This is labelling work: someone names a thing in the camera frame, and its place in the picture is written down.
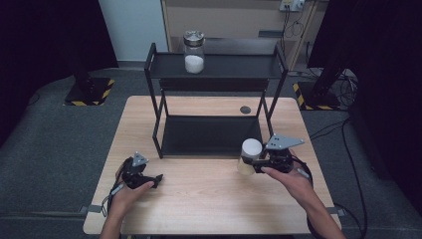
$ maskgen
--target black curtain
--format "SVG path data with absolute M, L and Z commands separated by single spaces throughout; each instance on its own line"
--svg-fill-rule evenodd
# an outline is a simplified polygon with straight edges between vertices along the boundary
M 65 40 L 86 71 L 117 63 L 98 0 L 3 0 L 0 9 L 1 146 L 37 89 L 74 73 Z
M 421 1 L 330 1 L 310 57 L 324 67 L 343 32 L 346 16 L 365 2 L 353 53 L 344 65 L 359 80 L 353 115 L 370 159 L 379 157 L 422 214 L 422 7 Z

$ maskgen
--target handheld controller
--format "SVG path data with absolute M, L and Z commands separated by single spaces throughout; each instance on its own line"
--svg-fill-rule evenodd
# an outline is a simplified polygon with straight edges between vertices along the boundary
M 253 160 L 242 156 L 242 160 L 249 165 L 252 165 L 257 173 L 263 173 L 261 167 L 271 167 L 283 173 L 289 173 L 294 169 L 294 162 L 297 162 L 303 168 L 303 175 L 307 175 L 312 181 L 311 171 L 307 164 L 289 151 L 289 147 L 303 144 L 304 140 L 300 138 L 286 137 L 280 134 L 271 136 L 267 144 L 264 144 L 260 159 Z
M 121 178 L 127 187 L 134 189 L 145 182 L 153 181 L 154 185 L 152 188 L 157 188 L 158 183 L 162 180 L 163 174 L 156 177 L 144 176 L 142 173 L 145 170 L 147 163 L 148 159 L 138 152 L 134 154 L 134 157 L 130 157 L 124 161 L 121 168 Z

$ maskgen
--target white wall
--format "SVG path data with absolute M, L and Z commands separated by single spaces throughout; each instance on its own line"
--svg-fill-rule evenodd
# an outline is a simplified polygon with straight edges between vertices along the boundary
M 118 61 L 145 61 L 151 43 L 167 51 L 160 0 L 100 0 Z

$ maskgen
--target glass jar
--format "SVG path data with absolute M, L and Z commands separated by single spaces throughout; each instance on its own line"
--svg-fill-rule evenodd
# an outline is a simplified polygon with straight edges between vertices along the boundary
M 198 74 L 204 70 L 204 34 L 186 31 L 183 36 L 185 68 L 188 73 Z
M 263 149 L 263 145 L 254 138 L 248 138 L 242 143 L 242 152 L 240 158 L 238 159 L 238 171 L 242 175 L 252 175 L 255 173 L 255 168 L 250 165 L 246 164 L 243 161 L 243 157 L 247 157 L 252 160 L 258 160 L 261 155 L 261 151 Z

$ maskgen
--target shelf frame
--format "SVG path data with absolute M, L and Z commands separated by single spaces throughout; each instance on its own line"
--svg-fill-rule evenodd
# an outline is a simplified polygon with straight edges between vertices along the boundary
M 144 73 L 156 117 L 152 139 L 159 157 L 238 155 L 244 139 L 253 137 L 262 141 L 258 120 L 261 110 L 264 110 L 270 134 L 274 134 L 271 117 L 288 71 L 279 44 L 273 54 L 206 54 L 204 70 L 189 74 L 184 68 L 183 54 L 159 53 L 152 43 Z M 152 80 L 159 81 L 159 103 Z M 278 84 L 268 107 L 266 93 L 270 80 Z M 165 92 L 260 93 L 260 101 L 254 116 L 179 116 L 169 112 Z M 157 135 L 163 111 L 166 123 L 160 145 Z

